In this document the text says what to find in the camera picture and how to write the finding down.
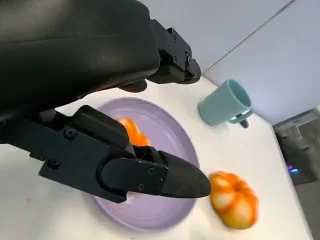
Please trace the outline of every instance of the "toy pumpkin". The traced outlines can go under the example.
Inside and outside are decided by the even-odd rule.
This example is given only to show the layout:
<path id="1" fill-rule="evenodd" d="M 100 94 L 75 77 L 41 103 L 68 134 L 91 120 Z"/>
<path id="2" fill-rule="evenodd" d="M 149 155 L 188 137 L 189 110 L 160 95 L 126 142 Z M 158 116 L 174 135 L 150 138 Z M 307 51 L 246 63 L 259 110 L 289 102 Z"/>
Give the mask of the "toy pumpkin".
<path id="1" fill-rule="evenodd" d="M 132 119 L 120 117 L 117 121 L 125 127 L 131 144 L 140 147 L 150 146 L 149 139 L 139 130 L 138 126 Z"/>
<path id="2" fill-rule="evenodd" d="M 217 172 L 210 177 L 210 199 L 230 228 L 250 228 L 258 218 L 258 198 L 248 184 L 233 173 Z"/>

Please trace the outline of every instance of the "white countertop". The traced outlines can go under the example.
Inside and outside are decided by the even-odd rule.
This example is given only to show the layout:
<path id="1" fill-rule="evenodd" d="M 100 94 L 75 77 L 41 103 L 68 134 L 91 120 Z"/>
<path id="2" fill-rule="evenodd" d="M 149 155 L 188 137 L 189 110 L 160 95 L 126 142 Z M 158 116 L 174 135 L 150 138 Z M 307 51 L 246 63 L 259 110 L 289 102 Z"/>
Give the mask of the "white countertop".
<path id="1" fill-rule="evenodd" d="M 248 119 L 248 129 L 229 123 L 210 127 L 201 121 L 197 103 L 215 88 L 205 78 L 191 85 L 148 82 L 142 93 L 101 91 L 59 110 L 72 115 L 84 104 L 98 107 L 117 97 L 142 98 L 159 105 L 184 127 L 207 175 L 233 172 L 255 190 L 259 198 L 255 226 L 247 230 L 226 228 L 206 197 L 198 199 L 190 215 L 172 230 L 135 232 L 106 216 L 90 195 L 37 176 L 42 163 L 30 159 L 27 152 L 0 145 L 0 239 L 312 239 L 272 127 L 255 114 Z"/>

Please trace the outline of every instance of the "ceramic cup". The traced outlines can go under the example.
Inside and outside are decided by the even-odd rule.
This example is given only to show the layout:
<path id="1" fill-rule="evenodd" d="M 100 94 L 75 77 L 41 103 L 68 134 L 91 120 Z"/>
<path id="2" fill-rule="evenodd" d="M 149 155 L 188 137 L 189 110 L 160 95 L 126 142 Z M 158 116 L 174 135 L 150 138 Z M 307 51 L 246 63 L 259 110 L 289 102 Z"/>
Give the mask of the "ceramic cup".
<path id="1" fill-rule="evenodd" d="M 238 124 L 254 113 L 246 90 L 233 79 L 226 80 L 200 102 L 198 111 L 202 120 L 210 126 L 226 121 Z"/>

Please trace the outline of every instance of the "purple plate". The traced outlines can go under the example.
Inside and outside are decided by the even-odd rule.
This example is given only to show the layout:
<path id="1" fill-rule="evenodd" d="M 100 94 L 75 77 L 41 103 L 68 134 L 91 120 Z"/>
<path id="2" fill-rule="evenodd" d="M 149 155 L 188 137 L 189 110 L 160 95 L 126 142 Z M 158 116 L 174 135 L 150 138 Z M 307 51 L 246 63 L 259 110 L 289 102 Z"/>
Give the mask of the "purple plate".
<path id="1" fill-rule="evenodd" d="M 199 167 L 195 148 L 182 126 L 159 106 L 139 98 L 118 98 L 99 110 L 112 118 L 135 121 L 157 150 L 176 155 Z M 195 199 L 177 199 L 134 194 L 123 203 L 95 197 L 104 211 L 121 224 L 143 232 L 159 232 L 180 223 L 191 211 Z"/>

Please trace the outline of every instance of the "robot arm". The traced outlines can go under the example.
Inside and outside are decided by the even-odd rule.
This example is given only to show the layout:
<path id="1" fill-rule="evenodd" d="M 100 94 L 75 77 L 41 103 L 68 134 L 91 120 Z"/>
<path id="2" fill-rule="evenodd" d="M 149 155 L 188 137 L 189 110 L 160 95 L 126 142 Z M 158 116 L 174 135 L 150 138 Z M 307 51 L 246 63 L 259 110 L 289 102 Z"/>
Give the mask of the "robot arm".
<path id="1" fill-rule="evenodd" d="M 198 81 L 191 48 L 173 28 L 136 0 L 4 0 L 0 16 L 1 143 L 44 161 L 42 177 L 116 203 L 128 191 L 210 193 L 195 166 L 131 145 L 125 128 L 97 110 L 54 110 L 99 90 L 143 91 L 145 79 Z"/>

